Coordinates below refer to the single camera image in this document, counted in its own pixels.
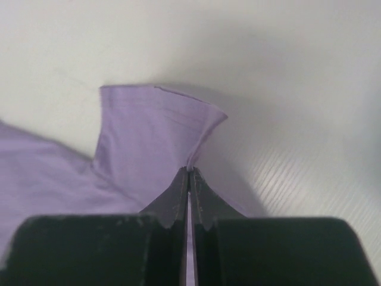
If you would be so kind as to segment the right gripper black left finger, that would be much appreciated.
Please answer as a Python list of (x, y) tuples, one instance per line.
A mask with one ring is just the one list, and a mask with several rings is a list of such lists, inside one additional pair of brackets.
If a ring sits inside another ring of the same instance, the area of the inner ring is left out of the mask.
[(2, 285), (185, 285), (188, 171), (136, 214), (32, 216), (16, 230)]

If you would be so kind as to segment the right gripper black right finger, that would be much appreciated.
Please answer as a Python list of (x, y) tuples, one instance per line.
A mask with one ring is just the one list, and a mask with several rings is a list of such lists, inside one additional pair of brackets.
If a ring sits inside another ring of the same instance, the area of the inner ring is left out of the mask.
[(245, 217), (189, 175), (196, 285), (377, 285), (354, 230), (335, 217)]

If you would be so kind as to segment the purple t shirt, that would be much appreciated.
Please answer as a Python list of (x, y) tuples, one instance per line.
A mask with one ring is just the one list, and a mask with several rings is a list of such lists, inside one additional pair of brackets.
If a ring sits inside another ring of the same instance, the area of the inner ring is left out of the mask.
[(105, 85), (95, 155), (1, 123), (1, 251), (28, 217), (137, 213), (177, 171), (202, 161), (208, 185), (248, 217), (266, 211), (218, 151), (218, 91), (185, 84)]

